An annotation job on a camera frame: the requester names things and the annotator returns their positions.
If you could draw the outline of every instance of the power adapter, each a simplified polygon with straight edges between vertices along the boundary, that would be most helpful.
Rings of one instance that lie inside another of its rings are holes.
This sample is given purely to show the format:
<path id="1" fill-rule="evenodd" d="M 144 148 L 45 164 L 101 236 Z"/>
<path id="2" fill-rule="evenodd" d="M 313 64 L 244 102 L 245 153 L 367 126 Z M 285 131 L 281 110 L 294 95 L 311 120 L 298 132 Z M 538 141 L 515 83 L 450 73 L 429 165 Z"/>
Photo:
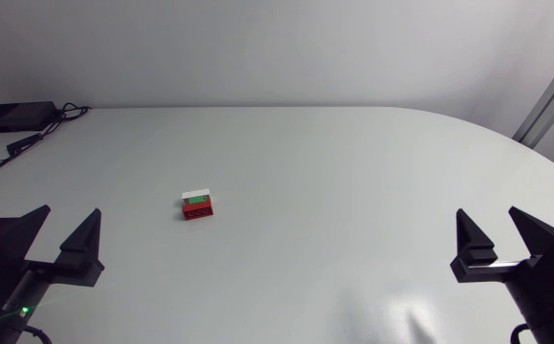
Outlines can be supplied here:
<path id="1" fill-rule="evenodd" d="M 0 104 L 0 133 L 41 131 L 57 116 L 51 101 Z"/>

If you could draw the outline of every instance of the white lego brick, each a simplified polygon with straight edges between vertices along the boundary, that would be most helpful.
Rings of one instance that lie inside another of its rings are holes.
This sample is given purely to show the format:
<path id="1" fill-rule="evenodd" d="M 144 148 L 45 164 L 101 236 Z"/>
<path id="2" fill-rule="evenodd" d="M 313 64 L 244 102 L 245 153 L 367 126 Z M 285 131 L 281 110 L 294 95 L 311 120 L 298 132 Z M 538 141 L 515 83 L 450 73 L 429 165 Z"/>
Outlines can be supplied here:
<path id="1" fill-rule="evenodd" d="M 209 195 L 209 189 L 188 191 L 181 194 L 181 199 L 185 200 L 192 197 L 207 196 L 207 195 Z"/>

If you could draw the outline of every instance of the table surface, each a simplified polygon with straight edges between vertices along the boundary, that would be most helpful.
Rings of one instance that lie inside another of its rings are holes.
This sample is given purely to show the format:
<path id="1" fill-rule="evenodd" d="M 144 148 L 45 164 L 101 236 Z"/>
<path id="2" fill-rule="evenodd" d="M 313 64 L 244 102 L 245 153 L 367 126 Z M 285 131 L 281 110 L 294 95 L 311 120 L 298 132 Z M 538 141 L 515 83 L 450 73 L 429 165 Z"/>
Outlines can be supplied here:
<path id="1" fill-rule="evenodd" d="M 215 215 L 185 222 L 206 187 Z M 0 217 L 43 204 L 27 259 L 103 213 L 96 286 L 51 286 L 31 319 L 54 343 L 505 343 L 506 288 L 449 268 L 456 210 L 523 259 L 507 210 L 554 225 L 554 163 L 417 110 L 93 110 L 0 170 Z"/>

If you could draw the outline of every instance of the cable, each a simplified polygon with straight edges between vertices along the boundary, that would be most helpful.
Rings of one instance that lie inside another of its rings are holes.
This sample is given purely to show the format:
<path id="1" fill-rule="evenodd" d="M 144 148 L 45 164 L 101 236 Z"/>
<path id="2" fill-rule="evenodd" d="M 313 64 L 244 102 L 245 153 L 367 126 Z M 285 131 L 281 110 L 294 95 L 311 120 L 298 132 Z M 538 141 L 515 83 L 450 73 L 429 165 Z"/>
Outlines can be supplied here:
<path id="1" fill-rule="evenodd" d="M 510 334 L 510 344 L 521 344 L 519 341 L 519 333 L 525 330 L 529 330 L 529 326 L 527 326 L 527 324 L 521 324 L 515 327 L 513 332 Z"/>
<path id="2" fill-rule="evenodd" d="M 78 119 L 88 113 L 88 111 L 92 109 L 90 106 L 77 106 L 71 102 L 66 103 L 63 105 L 63 107 L 56 113 L 54 116 L 53 121 L 46 127 L 46 129 L 37 136 L 36 140 L 29 142 L 26 146 L 21 148 L 20 150 L 16 151 L 14 154 L 11 154 L 9 157 L 4 158 L 0 160 L 0 168 L 5 166 L 8 162 L 16 159 L 19 157 L 22 153 L 28 151 L 33 146 L 35 146 L 38 142 L 46 138 L 49 134 L 53 133 L 61 123 L 65 121 L 72 121 L 75 119 Z M 79 113 L 76 116 L 67 117 L 67 113 L 72 111 L 79 111 Z"/>
<path id="3" fill-rule="evenodd" d="M 23 331 L 32 334 L 32 336 L 39 337 L 39 340 L 41 340 L 42 344 L 52 344 L 52 341 L 50 340 L 47 334 L 45 334 L 43 331 L 39 329 L 36 329 L 33 326 L 27 325 Z"/>

